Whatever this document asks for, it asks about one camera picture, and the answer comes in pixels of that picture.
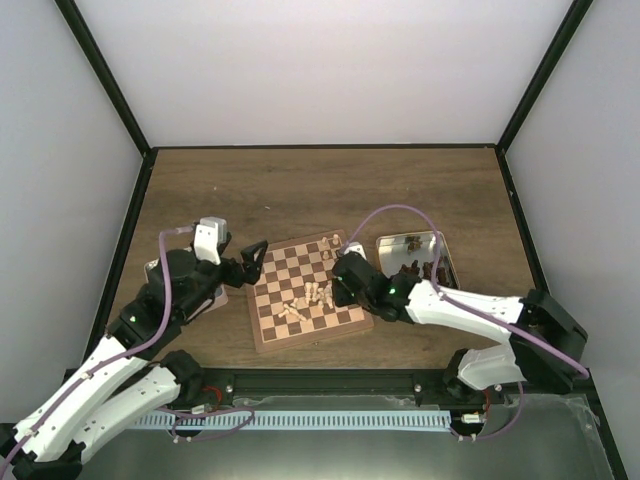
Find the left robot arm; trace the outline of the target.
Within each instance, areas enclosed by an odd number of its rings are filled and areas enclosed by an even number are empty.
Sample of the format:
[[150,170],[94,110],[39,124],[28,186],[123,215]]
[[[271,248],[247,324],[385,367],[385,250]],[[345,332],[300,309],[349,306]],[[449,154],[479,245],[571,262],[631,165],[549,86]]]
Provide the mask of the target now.
[[224,242],[162,248],[132,302],[87,360],[32,414],[1,427],[2,472],[17,479],[75,479],[113,437],[147,413],[204,392],[204,370],[186,351],[158,353],[214,303],[223,285],[255,284],[268,243],[224,258]]

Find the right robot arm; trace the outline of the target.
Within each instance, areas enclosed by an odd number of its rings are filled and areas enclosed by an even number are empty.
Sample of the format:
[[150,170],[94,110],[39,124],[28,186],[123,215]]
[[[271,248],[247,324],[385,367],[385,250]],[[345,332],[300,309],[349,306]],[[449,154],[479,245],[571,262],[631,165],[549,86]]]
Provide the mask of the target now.
[[450,361],[444,389],[455,402],[517,382],[564,395],[589,376],[581,363],[586,331],[545,291],[496,297],[442,287],[409,272],[387,277],[355,251],[338,258],[332,276],[338,306],[358,305],[387,322],[443,326],[494,341],[482,350],[465,347]]

